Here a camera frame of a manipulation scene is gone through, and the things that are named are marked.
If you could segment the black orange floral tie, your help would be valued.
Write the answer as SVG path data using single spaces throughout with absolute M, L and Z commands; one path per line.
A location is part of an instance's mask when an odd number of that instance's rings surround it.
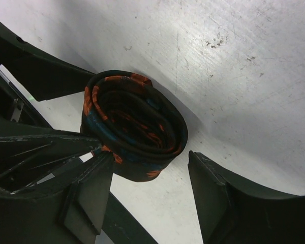
M 110 70 L 84 90 L 80 131 L 95 136 L 114 157 L 114 173 L 147 182 L 184 150 L 187 124 L 177 108 L 145 76 Z

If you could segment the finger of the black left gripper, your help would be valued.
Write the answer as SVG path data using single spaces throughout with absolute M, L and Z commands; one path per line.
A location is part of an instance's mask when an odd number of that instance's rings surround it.
M 85 90 L 94 73 L 67 63 L 22 40 L 0 22 L 0 66 L 37 100 Z
M 103 157 L 37 185 L 43 177 L 77 157 L 98 149 L 100 142 L 81 133 L 0 121 L 0 195 L 53 195 L 96 175 Z

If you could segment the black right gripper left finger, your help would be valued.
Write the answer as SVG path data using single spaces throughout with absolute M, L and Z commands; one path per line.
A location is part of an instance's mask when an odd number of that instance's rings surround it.
M 0 243 L 94 243 L 113 175 L 113 156 L 85 163 L 15 194 L 0 194 Z

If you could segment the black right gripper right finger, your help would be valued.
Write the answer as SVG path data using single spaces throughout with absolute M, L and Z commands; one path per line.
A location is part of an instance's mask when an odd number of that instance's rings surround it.
M 305 196 L 262 186 L 189 152 L 204 243 L 305 243 Z

